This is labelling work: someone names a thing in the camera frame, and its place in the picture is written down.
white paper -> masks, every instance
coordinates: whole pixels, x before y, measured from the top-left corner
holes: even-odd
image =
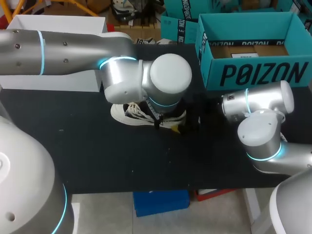
[[[254,58],[259,57],[257,53],[232,54],[233,58]]]

black table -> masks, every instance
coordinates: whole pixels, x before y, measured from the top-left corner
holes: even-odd
[[[186,100],[205,92],[193,45],[136,48],[145,60],[165,53],[183,56],[193,71]],[[291,142],[312,143],[311,92],[294,88],[293,94],[295,111],[286,117],[282,132]],[[103,93],[2,90],[0,100],[15,124],[49,151],[73,194],[275,187],[287,178],[258,172],[235,127],[218,135],[208,130],[181,136],[126,126],[111,118]]]

shoelace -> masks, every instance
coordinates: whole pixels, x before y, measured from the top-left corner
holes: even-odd
[[[131,115],[133,115],[134,117],[137,117],[139,119],[142,119],[142,120],[148,120],[150,122],[154,122],[154,119],[152,117],[150,117],[149,115],[145,114],[141,108],[139,107],[138,104],[136,104],[135,102],[130,102],[128,103],[129,106],[126,110],[126,113],[129,113]],[[163,121],[166,122],[166,121],[178,121],[178,120],[181,120],[185,117],[186,115],[186,111],[183,112],[182,115],[180,115],[179,117],[171,117],[171,118],[166,118],[164,119]]]
[[[141,118],[141,119],[146,119],[146,120],[151,121],[151,122],[154,121],[153,118],[150,117],[149,115],[145,114],[141,110],[141,108],[138,106],[138,104],[136,104],[135,102],[130,102],[129,103],[129,106],[128,106],[126,112],[130,113],[134,117],[138,117],[138,118]]]

cardboard box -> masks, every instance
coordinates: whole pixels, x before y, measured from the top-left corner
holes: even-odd
[[[301,10],[299,0],[272,0],[272,7],[274,7],[277,12],[291,11],[297,15]]]
[[[111,5],[111,0],[87,0],[88,8],[98,14]]]
[[[80,3],[83,6],[87,6],[86,0],[76,0],[78,3]],[[59,3],[59,2],[52,2],[51,5],[46,6],[44,8],[44,14],[45,15],[51,15],[51,16],[86,16],[87,13],[77,6],[69,3]]]
[[[161,38],[192,44],[196,41],[197,23],[184,19],[175,19],[164,12],[161,16]]]
[[[112,13],[112,9],[109,10],[107,16],[107,22],[114,25],[116,32],[122,32],[128,34],[133,41],[137,38],[148,39],[153,38],[158,41],[160,37],[160,28],[158,27],[156,18],[153,20],[147,19],[147,24],[142,26],[140,19],[133,20],[133,26],[130,26],[128,22],[119,22]]]
[[[220,13],[220,0],[165,0],[169,17],[180,20],[196,20],[199,14]]]
[[[76,16],[16,15],[8,29],[79,34],[107,32],[105,18]],[[0,76],[3,89],[98,92],[101,81],[100,72],[93,70],[63,76]]]
[[[207,90],[311,80],[312,38],[291,12],[201,15],[195,48]]]

yellow object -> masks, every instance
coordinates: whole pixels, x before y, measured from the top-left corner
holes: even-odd
[[[12,17],[12,12],[10,11],[8,5],[6,4],[6,1],[0,0],[0,5],[3,9],[6,20],[10,23],[12,21],[13,17]]]
[[[98,17],[98,15],[96,13],[94,13],[93,11],[88,9],[87,7],[83,6],[79,2],[76,2],[75,0],[51,0],[51,1],[69,2],[69,3],[77,6],[78,8],[83,10],[84,12],[88,13],[89,15],[94,16],[94,17]],[[24,3],[25,3],[25,0],[19,0],[19,3],[16,6],[16,9],[14,10],[14,12],[12,14],[12,12],[10,11],[6,1],[5,0],[0,0],[0,5],[1,5],[2,9],[3,9],[3,12],[5,14],[5,17],[6,17],[7,21],[8,21],[8,23],[10,23],[12,21],[12,19],[13,19],[13,17],[15,15],[18,15],[20,13],[20,10],[23,7]],[[33,10],[36,6],[40,5],[41,3],[42,3],[42,0],[38,0],[38,2],[35,5],[30,7],[28,10],[24,11],[22,14],[27,14],[28,12]]]
[[[178,127],[179,127],[179,125],[174,125],[174,126],[171,127],[171,130],[174,131],[174,132],[176,132],[176,133],[181,134],[181,132],[179,131],[179,128],[178,128]]]

